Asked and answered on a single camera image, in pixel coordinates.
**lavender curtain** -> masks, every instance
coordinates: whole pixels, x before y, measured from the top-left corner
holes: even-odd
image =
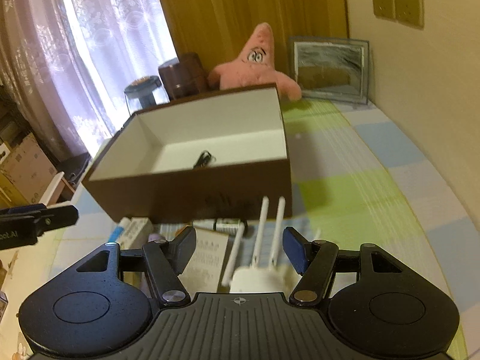
[[[95,153],[123,89],[175,56],[159,0],[2,1],[0,79],[59,159]]]

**wall socket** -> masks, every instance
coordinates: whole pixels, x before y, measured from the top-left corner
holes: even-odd
[[[423,0],[394,0],[395,17],[401,23],[423,28]]]
[[[384,19],[395,20],[395,5],[394,0],[372,0],[373,1],[373,13],[377,17],[383,17]]]

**glass photo frame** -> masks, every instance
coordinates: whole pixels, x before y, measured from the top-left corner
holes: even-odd
[[[289,48],[290,76],[303,97],[368,103],[367,40],[295,36]]]

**plush toy arm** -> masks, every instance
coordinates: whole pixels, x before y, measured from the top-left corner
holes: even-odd
[[[286,74],[277,72],[276,80],[281,95],[286,95],[290,101],[297,101],[302,98],[300,86]]]
[[[213,70],[208,74],[208,86],[210,89],[218,89],[220,86],[220,77],[225,72],[225,67],[228,63],[218,64],[213,68]]]

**pink plush toy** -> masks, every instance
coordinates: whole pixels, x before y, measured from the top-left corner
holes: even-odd
[[[220,89],[276,83],[280,96],[300,100],[302,90],[289,76],[275,70],[274,41],[268,23],[259,24],[237,59],[219,64],[208,75],[208,84]]]

